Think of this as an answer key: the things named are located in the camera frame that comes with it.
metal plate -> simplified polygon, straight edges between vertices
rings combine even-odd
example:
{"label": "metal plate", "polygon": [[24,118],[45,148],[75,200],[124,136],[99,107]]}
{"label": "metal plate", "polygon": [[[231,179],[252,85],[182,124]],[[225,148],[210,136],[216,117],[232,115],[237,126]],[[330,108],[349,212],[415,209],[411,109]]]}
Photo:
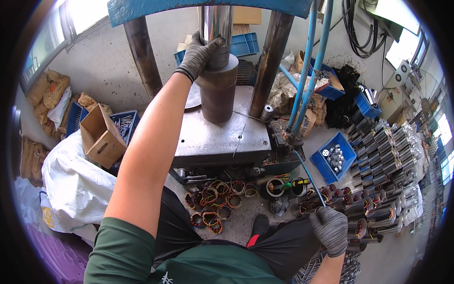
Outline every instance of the metal plate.
{"label": "metal plate", "polygon": [[200,87],[194,82],[189,89],[188,99],[186,100],[186,105],[184,109],[190,109],[202,104],[200,100]]}
{"label": "metal plate", "polygon": [[[250,86],[236,87],[234,111],[247,114],[252,91]],[[261,164],[270,151],[271,143],[265,124],[260,121],[234,112],[229,121],[214,124],[204,119],[201,109],[186,110],[172,167]]]}

black shoe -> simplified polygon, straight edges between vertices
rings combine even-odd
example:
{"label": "black shoe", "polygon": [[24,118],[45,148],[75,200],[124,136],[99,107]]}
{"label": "black shoe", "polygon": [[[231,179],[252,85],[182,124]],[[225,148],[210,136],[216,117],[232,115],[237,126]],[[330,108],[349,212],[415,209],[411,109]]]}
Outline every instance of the black shoe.
{"label": "black shoe", "polygon": [[254,224],[252,224],[252,233],[251,237],[254,235],[261,235],[266,233],[270,229],[270,220],[264,214],[259,214],[254,220]]}

green t-shirt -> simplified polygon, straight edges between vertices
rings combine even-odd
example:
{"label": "green t-shirt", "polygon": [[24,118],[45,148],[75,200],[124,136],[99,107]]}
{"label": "green t-shirt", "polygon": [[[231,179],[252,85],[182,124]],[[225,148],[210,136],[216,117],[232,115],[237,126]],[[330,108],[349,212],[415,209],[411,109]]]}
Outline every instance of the green t-shirt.
{"label": "green t-shirt", "polygon": [[150,274],[154,237],[106,217],[94,241],[84,283],[282,283],[258,255],[232,245],[204,245],[164,261]]}

hand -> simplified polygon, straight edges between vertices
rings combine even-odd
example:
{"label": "hand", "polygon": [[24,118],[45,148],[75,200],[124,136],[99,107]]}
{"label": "hand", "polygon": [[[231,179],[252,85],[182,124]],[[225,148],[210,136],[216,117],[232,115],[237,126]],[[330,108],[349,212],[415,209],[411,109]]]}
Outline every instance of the hand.
{"label": "hand", "polygon": [[225,39],[217,37],[207,45],[200,43],[200,33],[196,31],[192,35],[191,44],[186,49],[183,62],[178,66],[175,72],[185,74],[191,82],[194,82],[200,75],[211,54],[225,43]]}
{"label": "hand", "polygon": [[331,207],[321,207],[309,219],[315,236],[326,247],[329,257],[336,257],[345,252],[348,245],[347,216]]}

blue plastic crate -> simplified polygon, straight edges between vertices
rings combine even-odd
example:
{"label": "blue plastic crate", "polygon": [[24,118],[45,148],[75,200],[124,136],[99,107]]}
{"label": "blue plastic crate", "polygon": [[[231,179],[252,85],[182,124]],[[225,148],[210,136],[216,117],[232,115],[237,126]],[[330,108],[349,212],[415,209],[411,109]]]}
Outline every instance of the blue plastic crate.
{"label": "blue plastic crate", "polygon": [[[236,57],[254,55],[259,52],[257,34],[248,33],[242,35],[232,36],[232,41],[230,45],[230,52]],[[173,56],[177,62],[177,66],[180,66],[183,61],[184,54],[186,50],[175,53]]]}
{"label": "blue plastic crate", "polygon": [[[131,124],[131,127],[129,128],[128,135],[123,138],[123,140],[124,140],[124,142],[126,143],[127,146],[129,146],[129,142],[131,141],[131,138],[133,137],[134,132],[136,131],[137,125],[139,124],[139,121],[140,121],[140,118],[139,118],[139,115],[137,114],[137,111],[136,110],[130,110],[130,111],[125,111],[125,112],[120,112],[120,113],[117,113],[117,114],[109,115],[110,119],[113,122],[117,122],[119,119],[121,119],[123,117],[126,117],[126,116],[129,116],[129,115],[133,116],[133,122]],[[112,167],[110,167],[110,169],[108,169],[107,171],[110,174],[112,174],[114,176],[117,176],[122,159],[123,159],[123,156],[115,164],[113,164]]]}
{"label": "blue plastic crate", "polygon": [[[308,76],[312,76],[312,72],[314,70],[314,64],[315,64],[315,59],[311,58],[311,64],[309,65],[309,71],[307,72]],[[321,70],[330,71],[337,78],[336,72],[334,72],[334,70],[331,67],[329,67],[328,65],[322,63]],[[344,95],[345,91],[338,90],[338,89],[334,88],[333,86],[329,85],[326,88],[324,88],[323,90],[318,91],[317,94],[319,94],[327,99],[335,100],[335,99],[339,98],[340,96]]]}
{"label": "blue plastic crate", "polygon": [[[340,149],[344,155],[344,161],[342,162],[342,171],[336,174],[336,172],[331,168],[328,161],[322,155],[322,151],[324,149],[330,149],[334,147],[336,144],[340,145]],[[317,167],[318,171],[323,176],[323,180],[325,180],[326,184],[332,184],[336,181],[342,179],[342,177],[346,174],[348,169],[353,164],[353,161],[356,159],[356,153],[353,148],[348,143],[347,139],[342,135],[340,131],[334,135],[333,138],[329,139],[320,149],[318,149],[311,157],[311,162]]]}
{"label": "blue plastic crate", "polygon": [[120,112],[117,114],[109,115],[110,119],[113,122],[118,122],[119,119],[126,117],[126,116],[133,116],[133,122],[131,126],[129,127],[129,132],[126,135],[126,137],[123,138],[124,142],[126,143],[126,146],[129,146],[129,142],[134,135],[134,131],[136,131],[137,124],[139,124],[140,118],[139,115],[137,114],[136,110],[130,110],[130,111],[125,111],[125,112]]}
{"label": "blue plastic crate", "polygon": [[88,110],[78,103],[73,102],[69,109],[68,125],[66,126],[66,137],[70,136],[80,128],[80,122],[87,116]]}
{"label": "blue plastic crate", "polygon": [[186,52],[186,50],[182,50],[173,55],[173,56],[175,56],[175,60],[177,61],[177,66],[180,66],[181,62],[183,61],[185,52]]}
{"label": "blue plastic crate", "polygon": [[379,114],[381,114],[380,107],[379,106],[372,107],[369,103],[369,100],[366,98],[363,92],[360,92],[354,98],[354,100],[363,116],[375,119]]}

